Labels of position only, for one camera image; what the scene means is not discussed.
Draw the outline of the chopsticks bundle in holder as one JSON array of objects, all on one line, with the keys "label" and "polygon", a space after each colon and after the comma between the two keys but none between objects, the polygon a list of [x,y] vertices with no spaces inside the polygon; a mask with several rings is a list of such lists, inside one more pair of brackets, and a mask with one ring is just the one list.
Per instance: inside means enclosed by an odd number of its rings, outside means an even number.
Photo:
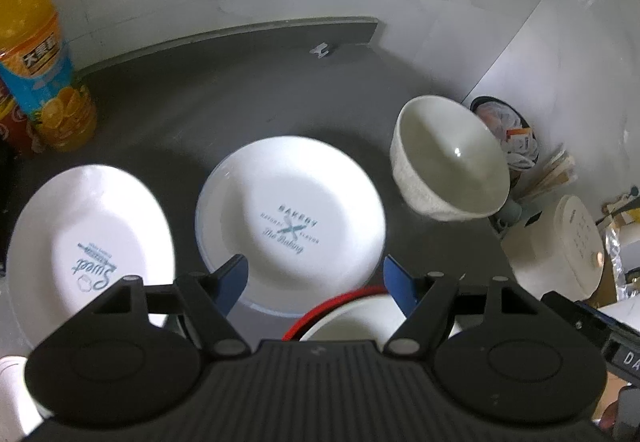
[{"label": "chopsticks bundle in holder", "polygon": [[517,202],[533,201],[578,180],[576,161],[567,149],[560,145],[542,167],[538,175],[515,196]]}]

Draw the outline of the white rice cooker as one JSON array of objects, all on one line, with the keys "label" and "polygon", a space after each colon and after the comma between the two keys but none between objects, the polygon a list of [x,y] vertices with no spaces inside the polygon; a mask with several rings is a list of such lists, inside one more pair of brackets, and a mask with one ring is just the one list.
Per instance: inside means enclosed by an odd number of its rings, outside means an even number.
[{"label": "white rice cooker", "polygon": [[582,201],[565,195],[508,229],[501,246],[518,284],[535,298],[549,291],[572,301],[600,285],[604,246]]}]

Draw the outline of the plain white bowl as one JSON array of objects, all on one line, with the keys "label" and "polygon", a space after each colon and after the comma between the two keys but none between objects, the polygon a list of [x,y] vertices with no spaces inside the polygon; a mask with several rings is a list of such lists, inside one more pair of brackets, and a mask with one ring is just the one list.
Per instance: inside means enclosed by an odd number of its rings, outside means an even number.
[{"label": "plain white bowl", "polygon": [[369,295],[343,304],[320,318],[300,340],[372,340],[382,348],[405,319],[390,295]]}]

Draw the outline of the small white clip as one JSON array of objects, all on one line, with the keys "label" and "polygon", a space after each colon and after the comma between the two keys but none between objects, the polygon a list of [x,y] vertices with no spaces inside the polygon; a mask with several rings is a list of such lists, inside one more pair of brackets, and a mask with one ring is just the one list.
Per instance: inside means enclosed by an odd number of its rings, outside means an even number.
[{"label": "small white clip", "polygon": [[312,48],[309,51],[309,53],[311,53],[311,55],[314,55],[317,58],[325,58],[326,56],[329,56],[331,52],[332,52],[332,48],[326,42],[322,42],[322,43],[314,46],[314,48]]}]

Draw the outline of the white bowl with printed base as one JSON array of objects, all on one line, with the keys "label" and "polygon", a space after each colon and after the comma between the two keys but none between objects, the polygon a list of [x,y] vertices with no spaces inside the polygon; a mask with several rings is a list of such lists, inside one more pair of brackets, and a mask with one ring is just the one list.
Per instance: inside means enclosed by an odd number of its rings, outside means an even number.
[{"label": "white bowl with printed base", "polygon": [[390,143],[393,179],[410,209],[442,222],[484,219],[510,191],[506,155],[487,125],[445,97],[412,98]]}]

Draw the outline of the dark bowl with sachets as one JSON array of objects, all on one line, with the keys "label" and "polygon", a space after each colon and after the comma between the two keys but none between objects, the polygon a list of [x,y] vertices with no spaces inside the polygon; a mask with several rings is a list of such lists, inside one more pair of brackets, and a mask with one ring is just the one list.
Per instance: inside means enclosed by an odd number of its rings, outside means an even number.
[{"label": "dark bowl with sachets", "polygon": [[533,128],[518,110],[491,96],[478,96],[471,111],[482,120],[500,144],[511,171],[532,169],[539,157],[539,147]]}]

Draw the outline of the white Bakery plate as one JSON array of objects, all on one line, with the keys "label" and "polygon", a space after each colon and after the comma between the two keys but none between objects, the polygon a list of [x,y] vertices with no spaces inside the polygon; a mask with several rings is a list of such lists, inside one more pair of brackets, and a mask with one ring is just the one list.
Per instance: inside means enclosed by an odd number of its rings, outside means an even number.
[{"label": "white Bakery plate", "polygon": [[232,255],[247,258],[245,306],[301,317],[367,284],[382,258],[386,220],[370,177],[342,150],[276,136],[214,168],[198,196],[194,229],[209,271]]}]

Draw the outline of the white Sweet plate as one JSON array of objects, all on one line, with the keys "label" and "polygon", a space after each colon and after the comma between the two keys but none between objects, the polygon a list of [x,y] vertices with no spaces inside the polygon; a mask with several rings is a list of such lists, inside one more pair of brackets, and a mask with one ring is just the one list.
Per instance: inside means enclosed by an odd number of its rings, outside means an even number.
[{"label": "white Sweet plate", "polygon": [[6,259],[12,311],[30,348],[128,275],[148,286],[176,277],[165,214],[137,177],[81,165],[32,195]]}]

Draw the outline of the orange juice bottle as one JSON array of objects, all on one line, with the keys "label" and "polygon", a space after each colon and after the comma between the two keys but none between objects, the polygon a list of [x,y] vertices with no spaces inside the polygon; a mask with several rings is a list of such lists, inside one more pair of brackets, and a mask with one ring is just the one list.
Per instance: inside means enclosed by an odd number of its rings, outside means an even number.
[{"label": "orange juice bottle", "polygon": [[1,0],[1,81],[51,148],[78,149],[96,131],[53,0]]}]

